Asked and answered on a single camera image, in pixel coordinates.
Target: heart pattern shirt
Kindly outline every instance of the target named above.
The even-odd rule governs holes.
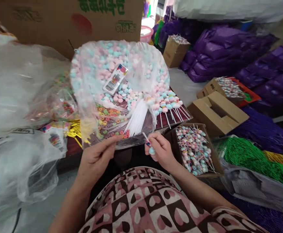
[[[116,176],[86,212],[86,232],[267,232],[229,208],[208,213],[194,205],[167,174],[136,167]]]

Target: small cardboard box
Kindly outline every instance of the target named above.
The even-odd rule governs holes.
[[[167,39],[163,58],[169,68],[179,67],[183,61],[190,44],[178,44],[170,36]]]
[[[216,81],[215,78],[213,78],[211,81],[209,81],[204,88],[197,94],[197,98],[203,98],[213,92],[219,92],[220,94],[222,94],[224,97],[226,97],[228,100],[230,100],[232,103],[234,103],[235,105],[237,105],[238,103],[240,103],[241,101],[245,100],[245,96],[243,97],[228,97],[225,93],[225,91],[221,88],[221,86],[218,84],[218,82]]]
[[[226,135],[249,118],[217,91],[195,100],[187,109],[194,119],[206,125],[211,138]]]
[[[208,178],[208,177],[218,177],[224,174],[224,171],[221,167],[220,161],[218,159],[218,155],[217,152],[215,151],[215,149],[213,148],[213,145],[210,141],[210,138],[206,132],[205,129],[205,125],[204,124],[200,124],[200,123],[182,123],[180,126],[195,126],[200,128],[203,132],[205,132],[206,136],[205,139],[208,141],[208,143],[206,143],[205,145],[211,149],[211,158],[213,160],[213,165],[215,168],[215,172],[217,172],[218,174],[214,173],[214,172],[207,172],[204,173],[202,175],[197,176],[198,178]],[[182,154],[181,154],[181,150],[178,144],[178,139],[177,139],[177,135],[176,135],[176,129],[170,131],[169,133],[167,133],[165,135],[165,138],[171,143],[171,147],[172,147],[172,151],[173,154],[177,160],[177,162],[179,162],[181,165],[183,164],[183,159],[182,159]]]
[[[71,59],[88,41],[140,41],[143,0],[0,0],[0,21],[23,44]]]

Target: yellow tinsel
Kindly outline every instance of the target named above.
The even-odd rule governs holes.
[[[81,143],[78,141],[78,139],[76,137],[81,138],[81,130],[80,130],[80,120],[76,120],[71,122],[71,126],[68,132],[68,136],[72,137],[76,140],[76,142],[79,144],[79,146],[82,148]]]
[[[263,153],[269,161],[277,162],[283,165],[283,155],[264,150]]]

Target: hand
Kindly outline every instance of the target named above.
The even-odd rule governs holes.
[[[175,164],[178,164],[175,159],[171,144],[160,133],[153,133],[148,136],[151,146],[155,150],[155,156],[159,164],[168,172],[170,172]],[[145,145],[145,154],[149,155],[149,147]]]
[[[116,142],[121,139],[121,135],[113,136],[84,149],[76,178],[80,188],[91,191],[113,158]]]

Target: pink container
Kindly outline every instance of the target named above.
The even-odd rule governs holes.
[[[141,42],[149,43],[152,35],[153,35],[152,28],[147,26],[141,26]]]

